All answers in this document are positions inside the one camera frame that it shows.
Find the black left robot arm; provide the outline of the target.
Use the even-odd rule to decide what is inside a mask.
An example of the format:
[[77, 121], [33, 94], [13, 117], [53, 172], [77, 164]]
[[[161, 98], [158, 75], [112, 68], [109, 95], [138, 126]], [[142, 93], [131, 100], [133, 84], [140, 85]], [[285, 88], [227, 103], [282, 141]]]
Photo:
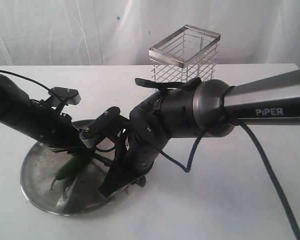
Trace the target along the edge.
[[55, 87], [46, 100], [31, 99], [8, 77], [0, 74], [0, 123], [53, 150], [73, 155], [92, 154], [72, 118], [62, 110], [81, 100], [76, 89]]

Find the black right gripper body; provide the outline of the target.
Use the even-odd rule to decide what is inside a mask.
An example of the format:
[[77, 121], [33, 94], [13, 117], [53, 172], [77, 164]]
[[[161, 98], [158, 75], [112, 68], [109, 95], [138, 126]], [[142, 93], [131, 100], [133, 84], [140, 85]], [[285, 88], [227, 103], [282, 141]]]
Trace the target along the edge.
[[158, 149], [163, 148], [163, 134], [145, 139], [135, 130], [127, 130], [120, 138], [119, 150], [115, 154], [115, 178], [120, 185], [128, 185], [145, 176], [152, 168]]

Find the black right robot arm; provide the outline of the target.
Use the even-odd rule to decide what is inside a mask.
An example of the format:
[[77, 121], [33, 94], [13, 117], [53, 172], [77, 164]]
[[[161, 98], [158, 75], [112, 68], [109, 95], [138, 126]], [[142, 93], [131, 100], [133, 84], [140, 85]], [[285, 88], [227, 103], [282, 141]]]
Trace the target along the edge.
[[135, 82], [156, 93], [129, 114], [127, 138], [99, 187], [105, 197], [145, 176], [173, 138], [224, 137], [239, 121], [300, 125], [300, 69], [237, 86], [198, 78], [184, 85]]

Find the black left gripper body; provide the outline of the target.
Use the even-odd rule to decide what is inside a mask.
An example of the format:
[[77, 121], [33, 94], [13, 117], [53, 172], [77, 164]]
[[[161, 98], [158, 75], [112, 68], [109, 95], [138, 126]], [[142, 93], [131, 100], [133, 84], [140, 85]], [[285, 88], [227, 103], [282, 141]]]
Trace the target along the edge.
[[79, 130], [73, 125], [72, 117], [57, 112], [46, 101], [31, 101], [27, 117], [27, 134], [37, 141], [55, 149], [85, 148], [80, 140]]

